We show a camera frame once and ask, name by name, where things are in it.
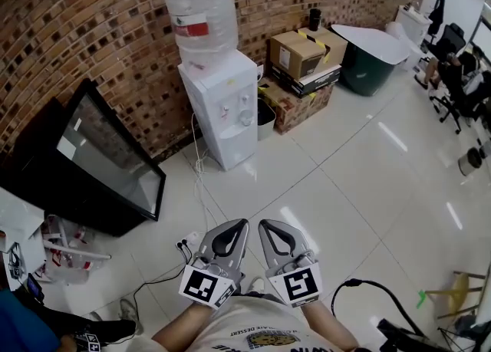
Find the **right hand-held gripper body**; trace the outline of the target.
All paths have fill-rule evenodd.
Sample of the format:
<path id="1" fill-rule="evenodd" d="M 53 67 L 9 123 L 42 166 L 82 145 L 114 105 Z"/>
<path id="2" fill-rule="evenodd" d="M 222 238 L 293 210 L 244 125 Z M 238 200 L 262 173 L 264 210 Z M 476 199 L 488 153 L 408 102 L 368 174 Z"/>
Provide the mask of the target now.
<path id="1" fill-rule="evenodd" d="M 304 252 L 290 262 L 270 268 L 266 277 L 291 308 L 317 301 L 323 292 L 321 271 L 313 252 Z"/>

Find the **person's right forearm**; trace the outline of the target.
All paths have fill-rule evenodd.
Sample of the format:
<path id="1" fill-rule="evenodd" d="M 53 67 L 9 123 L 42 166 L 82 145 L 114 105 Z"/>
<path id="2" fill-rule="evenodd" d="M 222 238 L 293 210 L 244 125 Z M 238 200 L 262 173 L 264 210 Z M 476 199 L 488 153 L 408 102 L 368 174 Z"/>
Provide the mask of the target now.
<path id="1" fill-rule="evenodd" d="M 309 327 L 344 352 L 360 347 L 354 335 L 324 306 L 315 301 L 302 306 L 302 313 Z"/>

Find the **person's left forearm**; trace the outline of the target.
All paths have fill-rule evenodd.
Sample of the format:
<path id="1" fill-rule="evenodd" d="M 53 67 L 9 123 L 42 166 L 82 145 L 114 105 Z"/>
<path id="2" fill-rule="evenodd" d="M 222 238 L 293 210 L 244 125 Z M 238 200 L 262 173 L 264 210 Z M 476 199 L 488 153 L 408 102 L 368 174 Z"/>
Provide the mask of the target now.
<path id="1" fill-rule="evenodd" d="M 152 340 L 168 352 L 184 352 L 194 342 L 212 314 L 212 308 L 192 303 L 178 317 L 157 331 Z"/>

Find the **large clear water bottle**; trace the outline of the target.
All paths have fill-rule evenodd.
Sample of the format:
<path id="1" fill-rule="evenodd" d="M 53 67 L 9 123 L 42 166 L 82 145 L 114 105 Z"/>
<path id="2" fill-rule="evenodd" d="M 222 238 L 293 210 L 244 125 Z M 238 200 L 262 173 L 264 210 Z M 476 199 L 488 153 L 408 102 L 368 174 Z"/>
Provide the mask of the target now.
<path id="1" fill-rule="evenodd" d="M 206 71 L 237 49 L 235 0 L 165 0 L 182 63 Z"/>

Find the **black device box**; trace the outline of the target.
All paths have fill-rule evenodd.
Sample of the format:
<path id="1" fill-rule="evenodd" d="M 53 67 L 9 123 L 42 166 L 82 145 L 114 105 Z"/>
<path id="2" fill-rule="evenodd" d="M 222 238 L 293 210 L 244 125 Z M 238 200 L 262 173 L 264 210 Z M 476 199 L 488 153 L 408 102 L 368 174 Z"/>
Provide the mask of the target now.
<path id="1" fill-rule="evenodd" d="M 382 319 L 377 329 L 386 337 L 380 352 L 439 352 L 430 340 Z"/>

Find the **red patterned cardboard box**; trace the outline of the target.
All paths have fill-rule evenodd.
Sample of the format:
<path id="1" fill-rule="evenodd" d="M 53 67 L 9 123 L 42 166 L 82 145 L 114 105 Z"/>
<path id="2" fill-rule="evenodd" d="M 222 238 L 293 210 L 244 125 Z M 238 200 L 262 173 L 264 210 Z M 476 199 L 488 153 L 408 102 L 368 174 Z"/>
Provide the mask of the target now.
<path id="1" fill-rule="evenodd" d="M 259 95 L 275 111 L 275 129 L 284 134 L 328 105 L 334 84 L 299 98 L 286 91 L 276 79 L 265 77 L 259 82 Z"/>

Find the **pile of empty clear bottles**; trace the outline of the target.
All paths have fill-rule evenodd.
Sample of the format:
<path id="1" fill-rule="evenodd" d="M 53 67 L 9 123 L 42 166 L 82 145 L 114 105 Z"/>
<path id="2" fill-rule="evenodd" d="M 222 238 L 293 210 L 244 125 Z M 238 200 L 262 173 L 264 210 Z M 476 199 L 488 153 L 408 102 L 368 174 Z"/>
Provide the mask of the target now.
<path id="1" fill-rule="evenodd" d="M 96 242 L 97 233 L 85 226 L 48 214 L 41 224 L 46 260 L 35 272 L 44 282 L 82 285 L 111 255 Z"/>

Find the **flat black box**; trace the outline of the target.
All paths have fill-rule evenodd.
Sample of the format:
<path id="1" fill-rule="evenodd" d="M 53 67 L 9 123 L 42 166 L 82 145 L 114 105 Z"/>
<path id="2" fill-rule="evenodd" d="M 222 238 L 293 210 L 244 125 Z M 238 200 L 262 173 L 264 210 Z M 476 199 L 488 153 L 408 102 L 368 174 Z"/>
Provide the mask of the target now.
<path id="1" fill-rule="evenodd" d="M 272 75 L 284 90 L 298 98 L 303 98 L 337 82 L 341 75 L 341 65 L 338 64 L 317 74 L 309 74 L 299 80 L 275 66 L 272 67 Z"/>

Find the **yellow stool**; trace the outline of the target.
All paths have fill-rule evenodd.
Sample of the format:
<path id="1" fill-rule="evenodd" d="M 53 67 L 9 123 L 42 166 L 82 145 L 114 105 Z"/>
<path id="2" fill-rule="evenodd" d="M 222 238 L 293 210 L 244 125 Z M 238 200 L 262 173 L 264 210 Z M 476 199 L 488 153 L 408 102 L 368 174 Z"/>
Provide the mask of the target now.
<path id="1" fill-rule="evenodd" d="M 437 317 L 437 320 L 455 318 L 461 314 L 468 314 L 471 312 L 478 312 L 479 306 L 483 302 L 483 296 L 488 285 L 489 272 L 485 275 L 469 273 L 464 271 L 454 271 L 455 275 L 454 283 L 452 287 L 447 290 L 424 290 L 425 296 L 444 296 L 447 299 L 447 313 Z M 470 280 L 477 279 L 483 281 L 483 284 L 479 287 L 470 287 Z M 473 306 L 464 308 L 464 303 L 469 294 L 479 294 L 479 300 Z"/>

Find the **green tub with white top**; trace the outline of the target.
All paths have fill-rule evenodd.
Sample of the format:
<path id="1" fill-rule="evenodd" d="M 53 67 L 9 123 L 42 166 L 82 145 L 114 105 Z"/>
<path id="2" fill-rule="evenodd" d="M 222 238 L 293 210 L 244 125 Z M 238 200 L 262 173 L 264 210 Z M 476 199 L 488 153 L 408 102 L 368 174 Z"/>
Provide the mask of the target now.
<path id="1" fill-rule="evenodd" d="M 376 94 L 394 68 L 409 55 L 403 43 L 376 28 L 334 24 L 329 29 L 348 42 L 340 82 L 364 97 Z"/>

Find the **silver trash can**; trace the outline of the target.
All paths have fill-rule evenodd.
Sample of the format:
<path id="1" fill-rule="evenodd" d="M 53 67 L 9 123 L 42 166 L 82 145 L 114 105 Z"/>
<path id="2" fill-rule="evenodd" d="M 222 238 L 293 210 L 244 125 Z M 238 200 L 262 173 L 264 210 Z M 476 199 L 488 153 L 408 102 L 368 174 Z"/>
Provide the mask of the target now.
<path id="1" fill-rule="evenodd" d="M 457 161 L 459 170 L 463 176 L 469 176 L 483 164 L 479 150 L 475 147 L 469 148 Z"/>

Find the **plain brown cardboard box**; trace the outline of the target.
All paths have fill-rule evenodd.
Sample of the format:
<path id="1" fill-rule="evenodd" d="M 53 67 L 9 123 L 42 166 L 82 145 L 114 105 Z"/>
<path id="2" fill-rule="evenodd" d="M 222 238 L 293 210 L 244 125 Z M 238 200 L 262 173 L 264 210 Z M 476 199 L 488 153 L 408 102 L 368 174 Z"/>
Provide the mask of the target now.
<path id="1" fill-rule="evenodd" d="M 299 80 L 313 74 L 322 64 L 327 48 L 297 31 L 288 31 L 270 39 L 271 64 Z"/>

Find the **black office chair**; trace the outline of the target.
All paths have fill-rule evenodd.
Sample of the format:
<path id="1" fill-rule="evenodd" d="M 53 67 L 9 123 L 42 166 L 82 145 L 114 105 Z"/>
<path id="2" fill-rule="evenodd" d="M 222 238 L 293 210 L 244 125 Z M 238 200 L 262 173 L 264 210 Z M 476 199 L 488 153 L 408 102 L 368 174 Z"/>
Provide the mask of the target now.
<path id="1" fill-rule="evenodd" d="M 436 44 L 429 44 L 429 52 L 439 61 L 445 61 L 449 54 L 457 54 L 465 46 L 463 29 L 456 23 L 446 25 L 442 37 Z"/>
<path id="2" fill-rule="evenodd" d="M 478 120 L 486 114 L 486 101 L 491 100 L 491 71 L 483 71 L 470 80 L 465 86 L 448 85 L 448 95 L 442 97 L 430 96 L 429 99 L 437 113 L 440 112 L 438 104 L 447 112 L 439 121 L 443 123 L 449 115 L 453 117 L 456 125 L 454 130 L 459 135 L 462 128 L 459 119 L 461 117 Z"/>

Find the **white rounded container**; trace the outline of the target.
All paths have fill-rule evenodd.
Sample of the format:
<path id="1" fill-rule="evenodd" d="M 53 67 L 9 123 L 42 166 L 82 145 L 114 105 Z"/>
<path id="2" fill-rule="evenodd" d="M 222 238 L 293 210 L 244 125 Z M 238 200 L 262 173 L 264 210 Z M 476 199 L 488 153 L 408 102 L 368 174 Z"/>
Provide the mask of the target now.
<path id="1" fill-rule="evenodd" d="M 414 68 L 418 65 L 420 59 L 423 57 L 420 48 L 407 37 L 404 27 L 399 22 L 389 22 L 386 25 L 385 31 L 405 45 L 405 47 L 409 51 L 409 55 L 402 64 L 402 68 L 405 71 L 413 71 Z"/>

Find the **white cabinet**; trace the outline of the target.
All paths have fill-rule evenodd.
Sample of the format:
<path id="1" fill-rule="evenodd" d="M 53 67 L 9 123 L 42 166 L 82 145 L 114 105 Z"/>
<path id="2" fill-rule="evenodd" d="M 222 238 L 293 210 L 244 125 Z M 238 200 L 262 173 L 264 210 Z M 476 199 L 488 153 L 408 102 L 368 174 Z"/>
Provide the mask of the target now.
<path id="1" fill-rule="evenodd" d="M 428 28 L 432 24 L 429 18 L 419 13 L 412 6 L 407 8 L 403 5 L 398 7 L 395 21 L 402 25 L 407 37 L 417 45 L 421 45 Z"/>

